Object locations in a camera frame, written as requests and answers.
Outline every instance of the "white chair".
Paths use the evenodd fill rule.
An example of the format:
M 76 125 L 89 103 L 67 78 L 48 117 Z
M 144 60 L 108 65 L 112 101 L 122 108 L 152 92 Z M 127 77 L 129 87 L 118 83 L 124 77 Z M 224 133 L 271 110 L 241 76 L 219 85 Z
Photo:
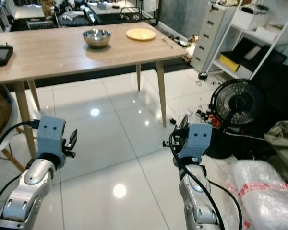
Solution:
M 17 108 L 17 104 L 16 101 L 14 100 L 14 98 L 12 97 L 11 93 L 7 90 L 7 88 L 5 88 L 6 92 L 7 92 L 7 100 L 9 101 L 9 103 L 11 104 L 12 107 L 12 112 L 10 115 L 10 118 L 6 124 L 6 126 L 4 127 L 4 129 L 2 130 L 2 132 L 0 133 L 0 138 L 2 137 L 2 135 L 5 133 L 5 131 L 10 128 L 11 126 L 15 125 L 17 123 L 17 118 L 18 118 L 18 108 Z M 6 138 L 4 139 L 4 141 L 2 142 L 2 144 L 0 145 L 0 151 L 20 170 L 20 171 L 24 171 L 25 167 L 23 165 L 21 165 L 15 157 L 13 157 L 13 155 L 11 155 L 11 153 L 5 148 L 9 142 L 11 141 L 11 139 L 13 138 L 14 133 L 10 132 Z

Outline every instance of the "wooden table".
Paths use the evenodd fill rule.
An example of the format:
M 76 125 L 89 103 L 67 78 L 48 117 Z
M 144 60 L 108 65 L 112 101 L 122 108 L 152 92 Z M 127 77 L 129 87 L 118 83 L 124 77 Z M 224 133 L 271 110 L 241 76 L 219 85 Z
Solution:
M 109 46 L 91 49 L 82 33 L 92 28 L 111 31 Z M 148 28 L 156 33 L 152 41 L 140 42 L 129 39 L 126 31 L 132 28 Z M 24 91 L 28 81 L 33 98 L 39 108 L 34 79 L 63 77 L 102 69 L 136 65 L 138 90 L 141 85 L 141 64 L 156 61 L 163 126 L 166 127 L 166 100 L 163 61 L 187 54 L 185 49 L 165 37 L 173 46 L 161 40 L 163 35 L 148 23 L 73 27 L 46 30 L 8 32 L 0 34 L 0 45 L 12 45 L 14 53 L 6 66 L 0 67 L 0 84 L 13 83 L 23 121 L 30 120 Z M 25 135 L 32 157 L 35 157 L 33 134 L 26 126 Z

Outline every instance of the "metal bowl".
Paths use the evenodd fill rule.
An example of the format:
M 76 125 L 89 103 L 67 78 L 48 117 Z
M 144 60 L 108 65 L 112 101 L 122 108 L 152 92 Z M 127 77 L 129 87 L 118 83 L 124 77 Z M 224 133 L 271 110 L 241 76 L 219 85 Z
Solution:
M 92 48 L 104 48 L 109 44 L 111 33 L 109 30 L 88 30 L 83 33 L 85 42 Z

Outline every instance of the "white tile floor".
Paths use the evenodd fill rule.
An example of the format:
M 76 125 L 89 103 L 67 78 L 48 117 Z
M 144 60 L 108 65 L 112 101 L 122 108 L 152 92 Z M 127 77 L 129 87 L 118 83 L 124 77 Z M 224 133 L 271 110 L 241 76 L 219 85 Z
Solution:
M 165 74 L 168 120 L 207 106 L 222 82 L 211 77 L 198 86 L 197 74 L 193 69 Z M 161 147 L 174 126 L 162 127 L 156 72 L 143 71 L 141 83 L 138 92 L 131 73 L 37 89 L 41 113 L 66 119 L 64 136 L 78 129 L 78 142 L 77 155 L 57 173 L 34 230 L 186 229 L 178 170 L 170 151 Z M 32 118 L 40 118 L 29 91 L 27 97 Z M 195 114 L 191 121 L 199 122 Z M 24 136 L 15 136 L 11 147 L 25 164 Z M 208 178 L 219 183 L 226 163 L 204 156 L 203 164 Z M 2 184 L 16 173 L 10 162 L 0 160 Z M 231 201 L 214 187 L 212 196 L 228 227 L 234 205 L 225 210 Z

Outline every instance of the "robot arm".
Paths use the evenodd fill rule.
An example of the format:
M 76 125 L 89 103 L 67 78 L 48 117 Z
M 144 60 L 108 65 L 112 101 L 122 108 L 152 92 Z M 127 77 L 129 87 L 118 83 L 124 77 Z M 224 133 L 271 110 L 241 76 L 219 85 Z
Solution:
M 205 167 L 199 165 L 202 155 L 210 145 L 212 126 L 207 123 L 187 124 L 175 127 L 175 151 L 187 169 L 210 192 Z M 203 189 L 183 170 L 180 169 L 179 191 L 184 202 L 187 230 L 220 230 L 216 213 Z
M 75 130 L 70 142 L 62 138 L 65 121 L 44 116 L 38 133 L 38 153 L 29 169 L 18 180 L 0 212 L 0 230 L 31 230 L 37 218 L 41 203 L 51 190 L 51 179 L 58 168 L 62 168 L 66 157 L 75 157 L 71 152 L 77 141 Z

